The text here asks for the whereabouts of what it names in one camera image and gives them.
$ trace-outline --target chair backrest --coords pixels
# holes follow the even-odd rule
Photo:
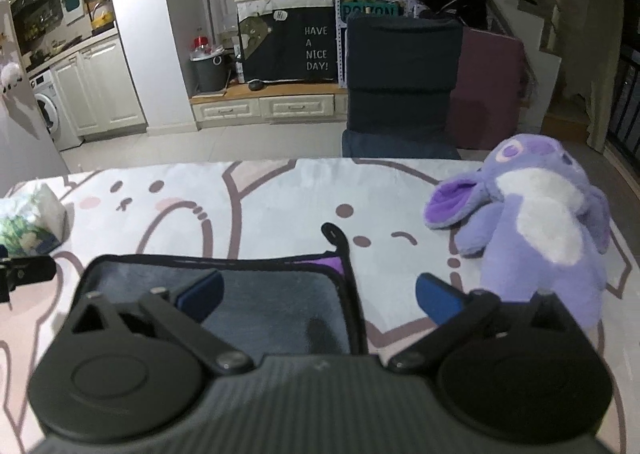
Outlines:
[[[521,40],[464,29],[447,120],[457,147],[492,149],[515,133],[525,66]]]
[[[452,19],[359,15],[350,17],[348,33],[349,129],[444,129],[462,25]]]

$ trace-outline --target metal railing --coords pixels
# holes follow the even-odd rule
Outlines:
[[[609,141],[640,172],[640,63],[631,56],[620,55],[613,91]]]

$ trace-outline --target gray bucket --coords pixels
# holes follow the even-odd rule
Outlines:
[[[201,93],[220,91],[226,86],[228,71],[225,56],[222,52],[214,52],[202,57],[191,57],[198,77],[198,90]]]

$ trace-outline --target pink cheek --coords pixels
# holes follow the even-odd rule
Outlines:
[[[175,205],[176,203],[180,203],[181,201],[184,201],[184,200],[182,198],[161,199],[158,203],[156,203],[156,210],[158,212],[162,212],[163,210],[166,210],[167,208],[169,208],[171,205]]]
[[[84,198],[81,202],[78,203],[78,206],[82,210],[95,209],[100,204],[100,198],[91,197]]]

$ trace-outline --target washing machine door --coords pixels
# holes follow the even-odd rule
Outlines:
[[[51,99],[46,95],[36,93],[35,96],[49,134],[56,134],[56,131],[58,130],[58,127],[60,125],[58,110],[56,109]]]

